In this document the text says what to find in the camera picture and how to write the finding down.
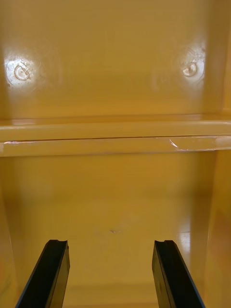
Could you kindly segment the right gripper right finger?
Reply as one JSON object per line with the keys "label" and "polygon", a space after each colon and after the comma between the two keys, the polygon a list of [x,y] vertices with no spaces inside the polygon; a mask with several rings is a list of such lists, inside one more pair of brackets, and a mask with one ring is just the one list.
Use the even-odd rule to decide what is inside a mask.
{"label": "right gripper right finger", "polygon": [[205,307],[173,240],[154,242],[152,271],[160,308]]}

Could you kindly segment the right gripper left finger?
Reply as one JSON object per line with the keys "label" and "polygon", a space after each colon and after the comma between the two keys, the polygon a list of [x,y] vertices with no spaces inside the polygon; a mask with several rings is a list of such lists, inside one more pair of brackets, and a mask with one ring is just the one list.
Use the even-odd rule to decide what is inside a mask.
{"label": "right gripper left finger", "polygon": [[70,271],[68,241],[49,240],[16,304],[17,308],[61,308]]}

